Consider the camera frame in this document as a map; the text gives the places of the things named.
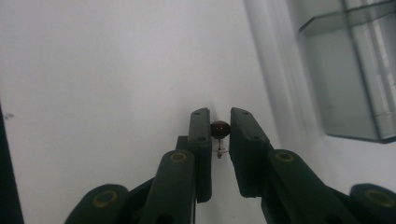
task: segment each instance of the brown bead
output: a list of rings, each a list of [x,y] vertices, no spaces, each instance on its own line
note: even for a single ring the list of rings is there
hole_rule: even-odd
[[[210,129],[214,138],[222,139],[230,134],[231,126],[225,121],[217,120],[210,124]]]

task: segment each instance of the small object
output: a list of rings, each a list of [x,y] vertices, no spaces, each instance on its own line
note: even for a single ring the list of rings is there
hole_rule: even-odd
[[[187,160],[186,154],[180,152],[172,154],[170,158],[172,162],[184,162]]]
[[[280,161],[285,161],[285,162],[294,161],[294,157],[286,152],[276,153],[275,157]]]
[[[215,139],[223,139],[230,134],[231,126],[225,121],[218,120],[210,124],[210,129]]]
[[[221,139],[230,134],[231,126],[225,121],[217,120],[210,124],[210,130],[212,137],[219,140],[218,158],[221,159],[221,155],[228,150],[221,150]]]
[[[396,194],[374,184],[358,184],[350,191],[351,200],[358,206],[361,219],[367,223],[394,223]]]
[[[96,194],[92,202],[95,207],[107,207],[114,203],[118,197],[116,191],[108,189]]]

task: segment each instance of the white surface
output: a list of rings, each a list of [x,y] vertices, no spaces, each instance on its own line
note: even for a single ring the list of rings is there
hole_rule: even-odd
[[[240,1],[0,2],[0,93],[25,223],[62,223],[105,183],[132,189],[190,112],[244,108],[279,146]],[[197,223],[263,223],[228,156]]]

